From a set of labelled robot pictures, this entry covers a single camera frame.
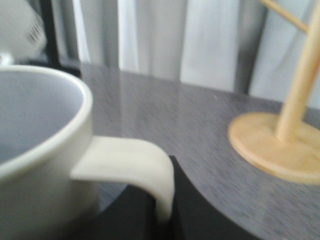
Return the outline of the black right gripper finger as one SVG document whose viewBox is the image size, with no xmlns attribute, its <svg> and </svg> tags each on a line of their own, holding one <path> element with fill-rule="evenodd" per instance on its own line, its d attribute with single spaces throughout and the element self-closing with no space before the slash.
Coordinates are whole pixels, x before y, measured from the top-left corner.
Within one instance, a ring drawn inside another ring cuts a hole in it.
<svg viewBox="0 0 320 240">
<path fill-rule="evenodd" d="M 157 224 L 155 200 L 127 186 L 97 217 L 67 236 L 68 240 L 255 240 L 212 206 L 191 183 L 175 156 L 176 192 L 170 221 Z"/>
</svg>

